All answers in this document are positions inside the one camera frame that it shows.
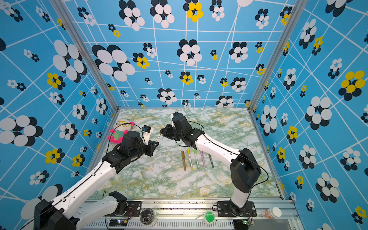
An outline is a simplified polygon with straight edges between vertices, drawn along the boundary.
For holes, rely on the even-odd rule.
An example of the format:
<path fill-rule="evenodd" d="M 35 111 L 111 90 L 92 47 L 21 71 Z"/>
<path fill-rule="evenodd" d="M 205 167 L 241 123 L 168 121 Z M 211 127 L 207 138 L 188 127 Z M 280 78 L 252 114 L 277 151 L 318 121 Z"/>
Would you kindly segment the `white pen yellow tip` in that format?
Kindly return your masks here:
<path fill-rule="evenodd" d="M 190 162 L 190 168 L 191 170 L 193 169 L 193 164 L 192 164 L 192 160 L 191 160 L 191 154 L 190 154 L 190 149 L 187 149 L 187 153 L 188 153 L 188 158 L 189 158 L 189 162 Z"/>

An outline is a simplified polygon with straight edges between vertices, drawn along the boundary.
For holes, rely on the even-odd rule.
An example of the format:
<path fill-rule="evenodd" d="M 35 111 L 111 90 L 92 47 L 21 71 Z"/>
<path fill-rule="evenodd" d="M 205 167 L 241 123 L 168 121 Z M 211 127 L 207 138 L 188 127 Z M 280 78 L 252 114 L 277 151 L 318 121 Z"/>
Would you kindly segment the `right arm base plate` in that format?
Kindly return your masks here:
<path fill-rule="evenodd" d="M 242 208 L 236 206 L 231 201 L 219 201 L 217 202 L 216 206 L 218 208 L 219 217 L 257 217 L 255 204 L 252 201 L 246 202 Z"/>

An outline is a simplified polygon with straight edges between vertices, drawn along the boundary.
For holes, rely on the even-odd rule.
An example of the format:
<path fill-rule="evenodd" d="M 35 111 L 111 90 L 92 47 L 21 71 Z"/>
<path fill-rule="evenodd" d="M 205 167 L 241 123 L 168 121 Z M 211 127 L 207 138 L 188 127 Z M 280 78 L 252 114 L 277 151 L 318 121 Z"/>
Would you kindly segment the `green gel pen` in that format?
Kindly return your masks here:
<path fill-rule="evenodd" d="M 208 156 L 209 156 L 210 164 L 212 168 L 214 168 L 214 162 L 213 162 L 212 156 L 210 154 L 208 154 Z"/>

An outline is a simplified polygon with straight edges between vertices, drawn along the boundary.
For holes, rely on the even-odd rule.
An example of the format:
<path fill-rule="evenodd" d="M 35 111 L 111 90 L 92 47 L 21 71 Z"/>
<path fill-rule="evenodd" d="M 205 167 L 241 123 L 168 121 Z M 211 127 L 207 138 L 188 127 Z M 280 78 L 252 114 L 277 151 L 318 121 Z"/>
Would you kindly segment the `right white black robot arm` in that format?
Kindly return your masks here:
<path fill-rule="evenodd" d="M 261 175 L 261 167 L 256 162 L 253 153 L 231 148 L 211 138 L 205 131 L 193 128 L 187 118 L 178 112 L 171 115 L 171 124 L 160 130 L 160 134 L 170 140 L 182 141 L 188 147 L 206 152 L 220 160 L 230 168 L 234 192 L 230 199 L 234 212 L 244 209 L 251 190 Z"/>

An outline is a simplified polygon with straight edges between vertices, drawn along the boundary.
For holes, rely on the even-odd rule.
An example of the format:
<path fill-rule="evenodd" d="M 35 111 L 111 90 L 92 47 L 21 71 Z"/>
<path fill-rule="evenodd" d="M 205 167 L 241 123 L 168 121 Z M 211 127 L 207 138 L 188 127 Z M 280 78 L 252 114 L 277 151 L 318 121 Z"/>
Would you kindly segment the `white pen green tip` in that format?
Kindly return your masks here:
<path fill-rule="evenodd" d="M 197 150 L 196 149 L 194 149 L 194 155 L 195 155 L 196 166 L 199 169 L 199 162 L 198 162 Z"/>

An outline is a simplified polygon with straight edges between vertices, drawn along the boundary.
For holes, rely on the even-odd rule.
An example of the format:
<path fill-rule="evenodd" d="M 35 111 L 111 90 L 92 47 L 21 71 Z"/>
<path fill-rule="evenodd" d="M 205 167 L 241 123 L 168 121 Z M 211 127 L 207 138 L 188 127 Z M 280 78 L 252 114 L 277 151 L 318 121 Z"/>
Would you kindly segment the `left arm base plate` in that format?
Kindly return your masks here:
<path fill-rule="evenodd" d="M 119 202 L 113 216 L 138 217 L 142 211 L 141 201 Z"/>

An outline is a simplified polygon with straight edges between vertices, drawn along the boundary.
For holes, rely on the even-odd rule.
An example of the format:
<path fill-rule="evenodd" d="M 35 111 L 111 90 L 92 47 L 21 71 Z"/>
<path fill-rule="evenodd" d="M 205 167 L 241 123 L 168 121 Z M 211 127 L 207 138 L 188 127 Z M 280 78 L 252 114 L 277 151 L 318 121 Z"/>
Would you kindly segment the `brown gel pen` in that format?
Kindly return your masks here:
<path fill-rule="evenodd" d="M 185 156 L 184 151 L 181 151 L 181 156 L 182 156 L 184 171 L 186 172 L 186 156 Z"/>

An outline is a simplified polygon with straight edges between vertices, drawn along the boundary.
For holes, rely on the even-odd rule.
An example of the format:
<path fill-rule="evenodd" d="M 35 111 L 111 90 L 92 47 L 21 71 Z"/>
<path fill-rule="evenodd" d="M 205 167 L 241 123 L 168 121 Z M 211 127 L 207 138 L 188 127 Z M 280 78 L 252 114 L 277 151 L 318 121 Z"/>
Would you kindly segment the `pink gel pen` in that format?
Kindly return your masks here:
<path fill-rule="evenodd" d="M 202 150 L 200 150 L 200 155 L 201 155 L 203 167 L 206 168 L 206 162 L 205 162 L 204 152 Z"/>

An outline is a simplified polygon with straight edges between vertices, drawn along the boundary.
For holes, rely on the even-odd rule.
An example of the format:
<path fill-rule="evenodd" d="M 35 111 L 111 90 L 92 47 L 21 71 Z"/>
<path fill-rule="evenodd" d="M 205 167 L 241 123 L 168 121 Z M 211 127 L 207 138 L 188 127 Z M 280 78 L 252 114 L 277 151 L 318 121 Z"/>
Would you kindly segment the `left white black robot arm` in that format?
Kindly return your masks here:
<path fill-rule="evenodd" d="M 141 156 L 153 156 L 159 146 L 150 140 L 150 133 L 141 135 L 128 132 L 114 149 L 107 153 L 84 178 L 51 201 L 42 199 L 34 209 L 34 217 L 22 228 L 34 230 L 80 230 L 89 223 L 106 215 L 132 217 L 134 210 L 128 206 L 127 198 L 114 191 L 93 204 L 82 204 L 106 181 L 113 178 L 130 163 Z"/>

